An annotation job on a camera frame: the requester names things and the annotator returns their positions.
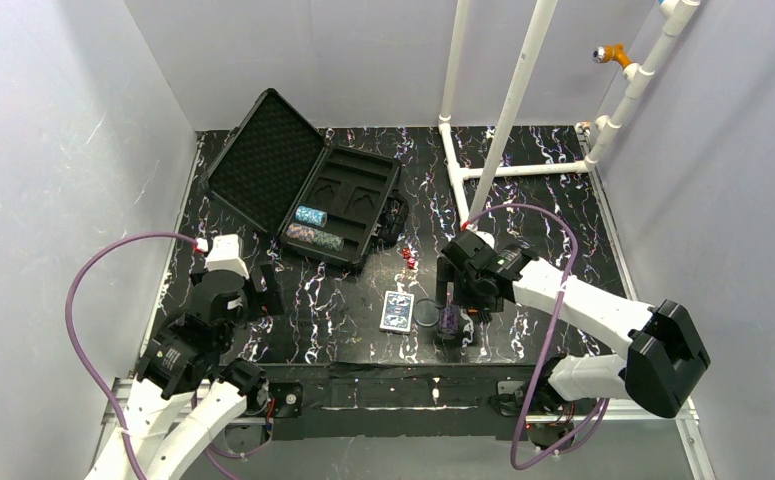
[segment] robotic arm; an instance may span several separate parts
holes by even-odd
[[[284,312],[271,266],[261,267],[266,288],[258,291],[242,249],[236,235],[213,240],[206,269],[190,276],[193,288],[186,311],[164,322],[137,364],[124,413],[137,460],[149,479],[180,478],[266,387],[263,370],[245,360],[237,359],[219,371],[220,357],[231,348],[236,328]],[[207,397],[169,433],[206,378],[212,381]],[[114,430],[87,479],[136,478],[122,433],[121,428]]]
[[[560,318],[615,353],[552,358],[542,366],[539,407],[551,411],[581,398],[631,399],[646,411],[675,417],[711,364],[687,310],[670,300],[659,307],[611,295],[561,271],[519,244],[493,249],[489,234],[464,230],[437,263],[437,304],[452,303],[482,321],[503,300],[551,312],[566,289]]]

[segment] marble tabletop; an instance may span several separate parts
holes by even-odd
[[[246,263],[258,272],[271,263],[280,283],[287,311],[255,321],[236,334],[224,359],[236,357],[258,363],[536,363],[549,315],[530,308],[506,305],[486,325],[465,322],[462,333],[443,340],[431,328],[414,325],[410,334],[379,330],[384,294],[388,290],[412,293],[415,300],[433,298],[436,258],[455,235],[455,205],[446,173],[443,145],[436,128],[342,128],[325,134],[336,145],[367,150],[402,162],[400,190],[411,214],[398,244],[373,249],[359,272],[342,271],[279,249],[268,236],[203,196],[198,178],[222,150],[229,132],[199,134],[196,169],[181,217],[180,232],[209,237],[237,233],[247,243]],[[481,167],[493,129],[453,129],[459,160]],[[566,162],[582,157],[574,128],[516,127],[505,151],[508,165]],[[465,183],[471,201],[475,181]],[[577,235],[579,258],[574,273],[608,292],[623,295],[623,284],[586,175],[555,175],[498,179],[489,205],[530,203],[560,215]],[[531,212],[501,209],[479,222],[492,232],[497,245],[515,239],[527,243],[552,264],[562,267],[571,245],[561,229]],[[401,252],[409,248],[417,261],[410,270]],[[202,260],[188,246],[176,245],[155,322],[183,305],[188,274]],[[576,328],[560,322],[552,354],[602,353],[607,349]]]

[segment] open case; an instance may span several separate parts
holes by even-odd
[[[398,239],[408,215],[395,158],[333,146],[274,89],[258,97],[200,180],[212,200],[286,248],[342,268],[363,266],[378,240]],[[287,236],[299,206],[327,213],[339,251]]]

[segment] deck of cards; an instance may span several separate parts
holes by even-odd
[[[384,310],[381,312],[381,330],[410,333],[412,315],[413,295],[402,292],[387,292],[384,297]]]

